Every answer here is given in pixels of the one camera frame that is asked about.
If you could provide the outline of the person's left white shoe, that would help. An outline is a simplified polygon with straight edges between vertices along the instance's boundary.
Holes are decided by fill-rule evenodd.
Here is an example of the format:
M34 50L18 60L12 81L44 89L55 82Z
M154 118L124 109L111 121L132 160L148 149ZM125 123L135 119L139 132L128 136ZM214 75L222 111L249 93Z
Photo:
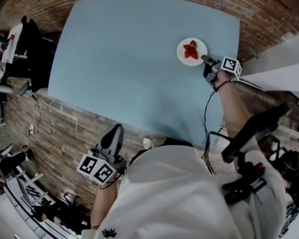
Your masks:
M145 150L149 150L154 148L154 143L149 137L144 137L143 138L143 147Z

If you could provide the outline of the white round plate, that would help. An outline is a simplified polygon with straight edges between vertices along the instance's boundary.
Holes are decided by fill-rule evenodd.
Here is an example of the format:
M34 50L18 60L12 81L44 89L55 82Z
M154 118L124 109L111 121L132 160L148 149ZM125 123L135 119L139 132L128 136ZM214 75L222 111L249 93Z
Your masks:
M190 45L190 42L192 40L194 40L197 43L197 46L194 47L194 48L196 49L198 59L194 59L191 56L188 57L188 58L185 58L185 56L184 56L184 53L185 53L186 50L184 49L183 46L184 45ZM202 55L207 55L208 50L207 50L207 46L205 45L205 43L203 41L201 41L197 38L186 38L178 44L176 54L177 54L177 57L180 60L180 62L183 63L184 65L198 66L198 65L203 63L203 60L201 59L201 56Z

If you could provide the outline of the person's left forearm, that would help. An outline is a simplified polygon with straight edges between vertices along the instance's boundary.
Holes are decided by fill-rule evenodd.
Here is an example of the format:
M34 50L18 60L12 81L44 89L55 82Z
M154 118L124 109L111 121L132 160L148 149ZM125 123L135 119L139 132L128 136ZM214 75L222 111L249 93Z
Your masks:
M100 185L91 211L91 229L97 230L117 198L117 173L109 181Z

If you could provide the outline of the black tripod pile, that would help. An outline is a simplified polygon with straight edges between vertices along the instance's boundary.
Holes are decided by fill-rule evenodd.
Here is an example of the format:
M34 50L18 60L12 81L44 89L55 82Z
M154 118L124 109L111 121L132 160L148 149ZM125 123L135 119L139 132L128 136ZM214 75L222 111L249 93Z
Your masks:
M90 218L87 216L87 208L77 205L78 196L70 192L63 195L64 201L56 201L54 204L44 204L31 208L32 216L38 222L49 220L59 226L70 229L77 235L81 235L83 230L91 228Z

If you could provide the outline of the black shoulder mount arm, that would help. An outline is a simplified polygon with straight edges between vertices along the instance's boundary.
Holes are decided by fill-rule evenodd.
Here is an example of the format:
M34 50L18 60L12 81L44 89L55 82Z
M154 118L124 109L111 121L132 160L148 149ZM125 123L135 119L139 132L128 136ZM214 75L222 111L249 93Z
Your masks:
M283 103L249 118L239 133L222 151L223 161L231 163L235 157L257 147L278 128L281 118L289 112L289 106L287 103Z

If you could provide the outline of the black hanging coat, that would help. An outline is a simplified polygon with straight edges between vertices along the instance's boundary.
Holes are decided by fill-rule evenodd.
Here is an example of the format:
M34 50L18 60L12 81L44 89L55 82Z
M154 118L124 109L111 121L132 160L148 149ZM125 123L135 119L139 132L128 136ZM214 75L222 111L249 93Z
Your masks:
M18 45L26 52L26 59L18 59L17 76L27 78L31 82L31 90L35 93L48 87L56 44L42 37L33 19L21 19L22 32Z

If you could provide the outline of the person's right forearm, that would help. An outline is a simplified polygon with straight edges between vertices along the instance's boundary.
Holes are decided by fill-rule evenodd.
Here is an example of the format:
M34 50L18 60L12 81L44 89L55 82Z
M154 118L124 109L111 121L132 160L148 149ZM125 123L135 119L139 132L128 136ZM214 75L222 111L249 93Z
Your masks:
M239 96L235 83L231 82L227 73L220 70L217 78L215 87L221 99L227 133L230 138L234 138L246 124L250 115Z

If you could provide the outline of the black shoulder harness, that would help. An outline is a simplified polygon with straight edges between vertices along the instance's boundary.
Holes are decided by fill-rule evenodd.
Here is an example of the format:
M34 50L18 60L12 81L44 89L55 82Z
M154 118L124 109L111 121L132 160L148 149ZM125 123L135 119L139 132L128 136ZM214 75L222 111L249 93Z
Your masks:
M256 194L267 184L263 179L265 167L262 162L256 165L251 162L240 162L238 174L241 175L238 179L222 186L222 190L226 192L225 201L228 205L246 200L252 193Z

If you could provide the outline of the person's white t-shirt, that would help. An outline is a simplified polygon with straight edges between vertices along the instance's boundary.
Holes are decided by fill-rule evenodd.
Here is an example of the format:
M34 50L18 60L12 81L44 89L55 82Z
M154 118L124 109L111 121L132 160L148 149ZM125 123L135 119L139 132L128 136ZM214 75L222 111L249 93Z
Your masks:
M278 239L286 220L283 180L264 155L266 186L228 205L222 186L234 181L211 175L196 149L169 145L147 150L127 169L118 195L97 230L82 239Z

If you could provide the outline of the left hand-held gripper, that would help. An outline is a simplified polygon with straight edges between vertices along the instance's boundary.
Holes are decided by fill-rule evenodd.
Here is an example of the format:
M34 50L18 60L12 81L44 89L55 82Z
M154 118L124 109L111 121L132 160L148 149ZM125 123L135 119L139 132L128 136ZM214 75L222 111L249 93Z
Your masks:
M82 156L77 172L99 185L106 184L117 173L124 175L127 162L119 155L124 139L124 127L116 124L108 128L101 137L101 144Z

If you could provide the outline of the light blue table top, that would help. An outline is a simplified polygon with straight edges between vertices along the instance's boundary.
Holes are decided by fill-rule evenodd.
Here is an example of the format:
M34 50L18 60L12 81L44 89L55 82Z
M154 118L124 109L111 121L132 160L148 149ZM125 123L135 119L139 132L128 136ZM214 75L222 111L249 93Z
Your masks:
M92 113L205 145L223 120L204 66L180 62L186 38L221 60L238 55L240 21L184 0L81 0L63 28L48 94Z

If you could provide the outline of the white folding rack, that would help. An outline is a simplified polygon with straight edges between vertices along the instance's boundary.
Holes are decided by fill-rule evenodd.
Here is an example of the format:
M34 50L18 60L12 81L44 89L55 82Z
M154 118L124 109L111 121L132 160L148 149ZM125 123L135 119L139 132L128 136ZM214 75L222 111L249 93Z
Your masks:
M29 209L33 206L53 205L56 201L53 200L48 191L39 186L39 180L43 176L43 173L36 173L34 177L31 177L23 168L17 166L9 174L5 190Z

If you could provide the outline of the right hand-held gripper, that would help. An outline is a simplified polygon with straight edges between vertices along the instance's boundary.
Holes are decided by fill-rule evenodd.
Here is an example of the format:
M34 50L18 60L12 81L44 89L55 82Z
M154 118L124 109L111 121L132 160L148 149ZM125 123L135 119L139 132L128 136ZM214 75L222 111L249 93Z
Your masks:
M205 64L203 76L210 85L216 84L218 81L217 73L220 70L225 71L232 77L232 80L239 81L242 67L238 60L224 56L223 60L220 62L207 55L202 55L201 59Z

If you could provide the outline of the white narrow desk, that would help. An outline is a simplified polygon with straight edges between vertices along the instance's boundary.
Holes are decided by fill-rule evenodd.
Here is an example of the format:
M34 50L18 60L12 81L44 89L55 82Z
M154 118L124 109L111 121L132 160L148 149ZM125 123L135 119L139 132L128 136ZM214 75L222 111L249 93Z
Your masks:
M1 61L3 63L9 63L9 64L13 63L17 43L22 33L22 29L23 29L23 24L21 23L10 30L8 34L8 39L10 40L10 42L7 45L7 48L4 50L1 58Z

